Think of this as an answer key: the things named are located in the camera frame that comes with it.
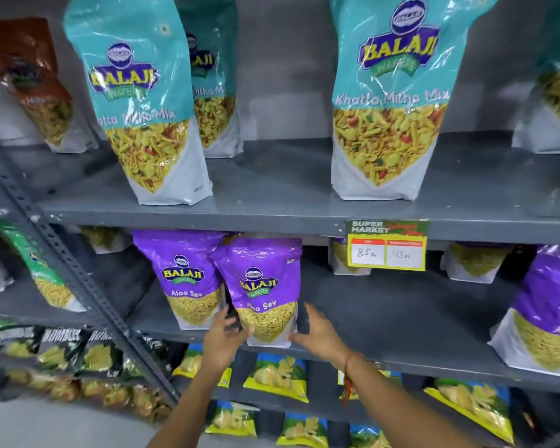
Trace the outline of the person's right hand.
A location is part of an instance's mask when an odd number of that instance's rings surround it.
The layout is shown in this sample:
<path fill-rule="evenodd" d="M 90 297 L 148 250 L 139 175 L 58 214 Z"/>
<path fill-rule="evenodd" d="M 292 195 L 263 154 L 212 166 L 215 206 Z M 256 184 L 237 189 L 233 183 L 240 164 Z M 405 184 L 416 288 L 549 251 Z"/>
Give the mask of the person's right hand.
<path fill-rule="evenodd" d="M 352 358 L 353 351 L 347 347 L 337 334 L 332 323 L 311 303 L 304 303 L 309 332 L 315 336 L 315 347 L 305 348 L 314 356 L 331 363 L 336 369 L 345 372 L 347 361 Z"/>

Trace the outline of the row of black chip packets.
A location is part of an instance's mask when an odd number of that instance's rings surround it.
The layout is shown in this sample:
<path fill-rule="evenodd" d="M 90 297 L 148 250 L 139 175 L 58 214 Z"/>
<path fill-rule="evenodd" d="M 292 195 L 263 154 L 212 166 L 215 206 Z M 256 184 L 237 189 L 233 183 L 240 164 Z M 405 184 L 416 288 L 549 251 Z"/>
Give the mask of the row of black chip packets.
<path fill-rule="evenodd" d="M 135 361 L 102 330 L 0 321 L 0 355 L 50 372 L 113 379 L 144 376 Z"/>

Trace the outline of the person's left forearm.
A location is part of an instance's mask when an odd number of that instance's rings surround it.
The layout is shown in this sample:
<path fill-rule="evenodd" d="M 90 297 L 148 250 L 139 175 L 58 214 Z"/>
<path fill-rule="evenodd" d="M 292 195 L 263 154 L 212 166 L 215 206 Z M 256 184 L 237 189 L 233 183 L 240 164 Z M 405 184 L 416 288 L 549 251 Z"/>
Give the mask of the person's left forearm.
<path fill-rule="evenodd" d="M 163 426 L 145 448 L 197 448 L 212 392 L 227 366 L 202 366 Z"/>

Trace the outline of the orange brown snack packet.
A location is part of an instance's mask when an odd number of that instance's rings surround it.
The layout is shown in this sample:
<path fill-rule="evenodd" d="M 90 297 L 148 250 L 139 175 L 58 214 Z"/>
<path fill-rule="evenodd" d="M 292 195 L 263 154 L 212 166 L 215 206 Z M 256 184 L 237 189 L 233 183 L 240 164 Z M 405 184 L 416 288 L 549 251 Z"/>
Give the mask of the orange brown snack packet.
<path fill-rule="evenodd" d="M 95 134 L 58 78 L 47 19 L 0 20 L 0 83 L 53 153 L 82 154 L 98 148 Z"/>

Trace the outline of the green snack packet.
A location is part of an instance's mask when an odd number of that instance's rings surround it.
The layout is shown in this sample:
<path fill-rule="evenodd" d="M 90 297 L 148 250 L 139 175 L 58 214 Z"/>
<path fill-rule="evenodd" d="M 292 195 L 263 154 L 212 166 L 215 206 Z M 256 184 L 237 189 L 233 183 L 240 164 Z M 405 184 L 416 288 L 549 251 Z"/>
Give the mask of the green snack packet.
<path fill-rule="evenodd" d="M 0 222 L 0 234 L 19 253 L 35 286 L 49 306 L 75 313 L 87 311 L 21 230 L 9 222 Z"/>

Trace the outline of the teal snack mix packet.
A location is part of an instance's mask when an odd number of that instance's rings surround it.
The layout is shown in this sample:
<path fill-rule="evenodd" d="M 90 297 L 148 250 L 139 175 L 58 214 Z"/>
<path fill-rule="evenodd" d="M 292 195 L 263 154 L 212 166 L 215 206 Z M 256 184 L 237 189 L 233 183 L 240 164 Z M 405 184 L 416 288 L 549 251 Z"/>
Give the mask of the teal snack mix packet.
<path fill-rule="evenodd" d="M 329 0 L 337 34 L 331 185 L 342 200 L 414 201 L 469 29 L 498 0 Z"/>
<path fill-rule="evenodd" d="M 533 86 L 521 104 L 511 142 L 537 155 L 560 154 L 560 0 L 547 1 Z"/>
<path fill-rule="evenodd" d="M 174 0 L 70 0 L 63 19 L 138 202 L 194 205 L 212 196 Z"/>
<path fill-rule="evenodd" d="M 206 159 L 243 151 L 236 95 L 239 18 L 235 0 L 174 0 L 192 74 L 194 111 Z"/>

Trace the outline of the yellow green price label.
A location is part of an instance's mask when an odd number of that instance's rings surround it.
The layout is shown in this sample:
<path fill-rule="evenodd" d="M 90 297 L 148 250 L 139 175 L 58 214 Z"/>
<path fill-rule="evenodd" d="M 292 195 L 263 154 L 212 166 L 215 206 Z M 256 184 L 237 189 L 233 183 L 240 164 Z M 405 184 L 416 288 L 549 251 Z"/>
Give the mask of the yellow green price label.
<path fill-rule="evenodd" d="M 428 220 L 348 220 L 348 266 L 424 272 L 429 225 Z"/>

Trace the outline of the grey metal shelf rack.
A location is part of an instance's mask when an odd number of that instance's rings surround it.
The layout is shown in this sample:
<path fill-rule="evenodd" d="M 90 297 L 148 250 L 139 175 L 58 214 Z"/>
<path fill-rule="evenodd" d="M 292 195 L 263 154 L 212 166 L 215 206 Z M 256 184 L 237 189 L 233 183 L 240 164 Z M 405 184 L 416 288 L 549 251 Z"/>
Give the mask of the grey metal shelf rack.
<path fill-rule="evenodd" d="M 340 236 L 350 219 L 428 220 L 427 272 L 336 277 L 321 247 L 302 262 L 302 299 L 326 311 L 351 345 L 487 446 L 504 446 L 422 391 L 430 376 L 522 389 L 542 447 L 560 448 L 560 377 L 515 370 L 487 345 L 538 244 L 560 244 L 560 156 L 510 147 L 529 90 L 547 0 L 498 0 L 474 22 L 436 152 L 413 202 L 344 201 L 330 184 L 331 105 L 337 58 L 328 0 L 237 0 L 238 95 L 245 151 L 213 159 L 214 195 L 194 206 L 140 205 L 108 145 L 56 155 L 0 86 L 0 145 L 31 186 L 53 230 L 140 334 L 190 342 L 138 253 L 91 257 L 65 225 L 197 228 L 274 236 Z M 491 284 L 450 280 L 440 269 L 451 241 L 512 244 Z M 96 329 L 85 313 L 49 308 L 40 296 L 8 297 L 0 315 Z"/>

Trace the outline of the white-bottomed yellow snack packet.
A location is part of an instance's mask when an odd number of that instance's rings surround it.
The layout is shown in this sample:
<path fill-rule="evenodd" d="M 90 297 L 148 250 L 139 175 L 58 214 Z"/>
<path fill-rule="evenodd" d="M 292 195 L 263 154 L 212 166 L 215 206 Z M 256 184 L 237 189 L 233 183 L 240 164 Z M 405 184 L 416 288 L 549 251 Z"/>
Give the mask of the white-bottomed yellow snack packet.
<path fill-rule="evenodd" d="M 133 244 L 132 237 L 119 227 L 81 226 L 97 255 L 120 253 Z"/>

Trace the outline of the grey slotted upright post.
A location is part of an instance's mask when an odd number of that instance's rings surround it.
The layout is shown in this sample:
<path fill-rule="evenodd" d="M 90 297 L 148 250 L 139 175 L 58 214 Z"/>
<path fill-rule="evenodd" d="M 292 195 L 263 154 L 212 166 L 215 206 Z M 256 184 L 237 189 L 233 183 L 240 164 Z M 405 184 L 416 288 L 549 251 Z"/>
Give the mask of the grey slotted upright post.
<path fill-rule="evenodd" d="M 111 334 L 116 344 L 135 360 L 148 381 L 163 392 L 172 406 L 176 405 L 179 393 L 137 331 L 127 325 L 125 317 L 114 306 L 111 290 L 96 281 L 96 272 L 88 273 L 85 263 L 78 262 L 65 239 L 53 230 L 33 201 L 30 189 L 22 172 L 0 145 L 0 221 L 11 222 L 30 238 L 41 258 L 79 298 L 92 325 Z"/>

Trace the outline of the row of orange chip packets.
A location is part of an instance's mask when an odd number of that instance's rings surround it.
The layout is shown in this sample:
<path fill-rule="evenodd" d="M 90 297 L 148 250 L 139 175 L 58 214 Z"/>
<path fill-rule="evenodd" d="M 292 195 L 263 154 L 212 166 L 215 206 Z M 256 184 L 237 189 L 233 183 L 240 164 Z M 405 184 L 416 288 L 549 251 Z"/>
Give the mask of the row of orange chip packets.
<path fill-rule="evenodd" d="M 134 412 L 149 423 L 163 422 L 172 407 L 159 390 L 146 384 L 53 376 L 31 369 L 7 369 L 7 384 L 43 394 L 54 401 L 84 401 L 109 410 Z"/>

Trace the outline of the row of blue yellow chip packets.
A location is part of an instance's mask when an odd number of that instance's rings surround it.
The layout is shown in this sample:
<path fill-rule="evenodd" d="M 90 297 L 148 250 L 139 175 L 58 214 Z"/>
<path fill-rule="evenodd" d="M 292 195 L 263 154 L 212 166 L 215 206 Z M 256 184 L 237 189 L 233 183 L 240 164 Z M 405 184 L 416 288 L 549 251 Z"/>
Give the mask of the row of blue yellow chip packets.
<path fill-rule="evenodd" d="M 279 433 L 280 414 L 306 414 L 328 420 L 331 446 L 345 446 L 348 423 L 372 423 L 359 400 L 344 405 L 338 370 L 327 362 L 240 349 L 226 382 L 212 399 L 261 409 L 261 428 L 268 434 Z"/>

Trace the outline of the person's left hand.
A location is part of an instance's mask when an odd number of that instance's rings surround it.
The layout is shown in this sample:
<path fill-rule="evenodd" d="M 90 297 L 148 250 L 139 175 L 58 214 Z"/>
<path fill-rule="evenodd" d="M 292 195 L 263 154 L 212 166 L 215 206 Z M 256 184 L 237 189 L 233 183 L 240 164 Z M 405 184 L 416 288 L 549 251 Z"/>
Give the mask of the person's left hand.
<path fill-rule="evenodd" d="M 243 326 L 237 316 L 228 316 L 228 313 L 229 305 L 225 305 L 215 314 L 203 341 L 202 364 L 199 372 L 216 376 L 217 379 L 230 366 L 240 347 L 236 345 L 236 332 Z"/>

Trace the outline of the person's right forearm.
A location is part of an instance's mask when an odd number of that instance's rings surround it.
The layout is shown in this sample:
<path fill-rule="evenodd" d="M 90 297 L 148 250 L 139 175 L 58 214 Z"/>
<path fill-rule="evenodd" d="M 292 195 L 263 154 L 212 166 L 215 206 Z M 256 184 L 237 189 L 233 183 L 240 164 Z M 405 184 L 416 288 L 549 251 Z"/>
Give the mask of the person's right forearm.
<path fill-rule="evenodd" d="M 481 448 L 448 419 L 384 377 L 359 354 L 353 353 L 344 374 L 392 448 Z"/>

